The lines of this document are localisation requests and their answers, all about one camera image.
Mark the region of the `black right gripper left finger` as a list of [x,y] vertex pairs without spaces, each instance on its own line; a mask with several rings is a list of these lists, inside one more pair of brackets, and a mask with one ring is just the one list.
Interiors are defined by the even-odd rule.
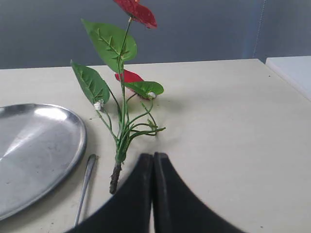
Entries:
[[69,233],[148,233],[154,158],[143,153],[125,183]]

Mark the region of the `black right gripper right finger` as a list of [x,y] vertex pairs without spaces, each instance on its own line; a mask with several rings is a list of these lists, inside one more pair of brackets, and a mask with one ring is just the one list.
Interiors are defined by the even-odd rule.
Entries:
[[154,154],[153,213],[156,233],[242,233],[209,209],[181,179],[165,153]]

